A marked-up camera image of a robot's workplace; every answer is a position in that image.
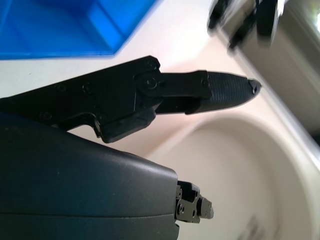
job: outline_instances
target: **black rubber grip pad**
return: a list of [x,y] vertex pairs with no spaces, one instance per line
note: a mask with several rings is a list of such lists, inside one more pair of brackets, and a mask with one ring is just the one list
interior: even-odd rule
[[196,114],[239,106],[253,99],[261,89],[257,80],[222,72],[208,72],[211,98],[199,99],[185,114]]

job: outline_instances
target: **black screw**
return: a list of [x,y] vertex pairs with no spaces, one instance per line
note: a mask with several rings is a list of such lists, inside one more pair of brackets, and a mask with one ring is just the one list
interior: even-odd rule
[[65,92],[67,90],[67,87],[64,84],[59,84],[56,89],[58,92]]
[[89,83],[86,83],[82,86],[82,90],[85,94],[92,94],[92,90]]
[[185,207],[180,203],[177,208],[178,215],[183,214],[185,211]]
[[149,90],[155,89],[157,85],[157,81],[153,77],[144,80],[144,86]]
[[209,82],[206,79],[202,79],[201,83],[204,87],[209,87]]
[[50,120],[52,118],[52,114],[48,111],[40,113],[40,117],[44,120]]
[[147,65],[150,70],[156,70],[158,68],[158,64],[155,61],[149,61]]

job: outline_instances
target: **black plastic housing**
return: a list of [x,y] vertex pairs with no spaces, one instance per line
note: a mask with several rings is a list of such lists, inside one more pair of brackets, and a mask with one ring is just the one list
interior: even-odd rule
[[1,240],[176,240],[177,174],[0,113]]

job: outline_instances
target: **blue plastic bin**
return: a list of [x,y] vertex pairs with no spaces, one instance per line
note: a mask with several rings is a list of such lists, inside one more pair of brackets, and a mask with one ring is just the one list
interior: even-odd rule
[[156,0],[0,0],[0,59],[112,55]]

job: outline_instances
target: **white sink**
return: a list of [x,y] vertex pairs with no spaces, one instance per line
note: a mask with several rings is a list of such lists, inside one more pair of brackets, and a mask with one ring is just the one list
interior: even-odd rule
[[261,123],[221,113],[168,143],[149,159],[200,186],[215,213],[199,225],[178,223],[179,239],[313,239],[314,209],[301,172],[285,143]]

